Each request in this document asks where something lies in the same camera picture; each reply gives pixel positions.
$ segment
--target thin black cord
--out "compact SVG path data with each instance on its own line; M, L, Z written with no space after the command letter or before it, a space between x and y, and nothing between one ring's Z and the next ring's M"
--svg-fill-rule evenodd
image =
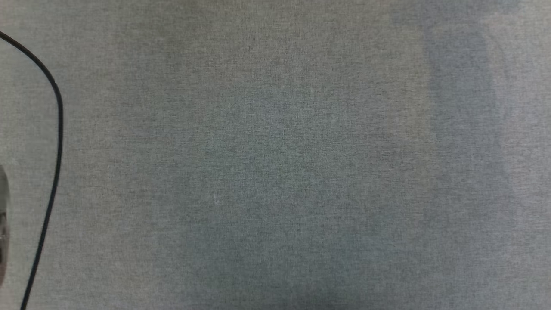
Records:
M40 241L38 242L38 248L36 249L35 260L33 262L33 267L31 269L31 275L29 276L29 281L27 282L27 288L25 289L25 296L23 297L23 301L21 303L21 310L25 310L27 308L27 303L29 302L29 296L31 294L31 290L33 289L36 270L38 269L38 264L40 262L40 255L42 255L42 248L44 247L44 240L46 239L48 223L50 221L50 215L52 214L53 201L56 197L57 185L60 180L61 154L63 151L63 101L61 100L60 89L57 87L56 81L53 79L53 76L48 70L48 68L46 68L46 66L44 66L44 64L35 55L33 55L33 53L31 53L31 51L29 51L25 46L21 45L21 43L10 38L10 36L8 36L7 34L0 31L0 38L2 38L2 40L6 41L7 43L10 43L11 45L13 45L16 49L20 50L21 52L23 52L23 54L27 55L28 58L34 61L34 63L46 75L46 78L48 78L48 81L52 85L53 92L55 93L56 99L57 99L58 134L57 134L56 171L53 176L52 192L50 193L50 200L48 201L48 208L46 209L46 216L44 217L44 224L42 225L42 232L40 233Z

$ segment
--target black cable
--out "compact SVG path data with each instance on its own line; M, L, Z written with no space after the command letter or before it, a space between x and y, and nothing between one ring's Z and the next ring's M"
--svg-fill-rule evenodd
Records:
M33 289L34 278L36 276L36 270L38 269L38 264L40 262L40 256L42 255L42 248L44 247L44 240L46 239L46 232L48 230L48 223L50 221L50 215L52 214L53 201L56 197L57 185L60 180L60 171L61 171L61 154L63 151L63 101L61 100L61 92L57 87L56 81L53 79L52 74L44 66L44 64L35 56L31 51L29 51L21 43L10 38L7 34L0 31L0 38L13 45L16 49L23 52L27 55L34 63L42 70L46 78L50 82L53 88L53 92L56 95L57 99L57 113L58 113L58 134L57 134L57 159L56 159L56 170L53 175L52 191L50 193L50 200L48 201L48 208L46 209L46 216L44 217L44 224L42 225L42 232L40 233L40 240L38 242L38 248L36 249L35 260L33 262L33 267L31 268L31 274L29 276L29 281L27 282L27 288L25 289L25 296L23 296L23 301L21 302L21 310L27 308L27 303L29 302L29 296L31 290Z

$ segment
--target gray fabric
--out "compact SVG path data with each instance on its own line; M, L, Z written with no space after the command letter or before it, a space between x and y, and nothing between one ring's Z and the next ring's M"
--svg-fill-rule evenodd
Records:
M551 2L3 1L66 103L29 309L551 308ZM0 42L24 292L55 163Z

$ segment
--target shiny metallic object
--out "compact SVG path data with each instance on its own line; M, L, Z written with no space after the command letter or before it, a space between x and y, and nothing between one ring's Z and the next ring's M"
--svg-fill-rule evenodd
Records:
M4 275L6 274L8 260L8 202L8 177L6 176L2 166L0 166L0 286L4 282Z

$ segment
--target gray background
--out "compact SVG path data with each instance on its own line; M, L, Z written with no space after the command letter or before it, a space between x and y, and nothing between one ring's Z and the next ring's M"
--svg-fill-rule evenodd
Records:
M66 105L29 309L551 308L551 2L15 1ZM23 296L55 163L0 42Z

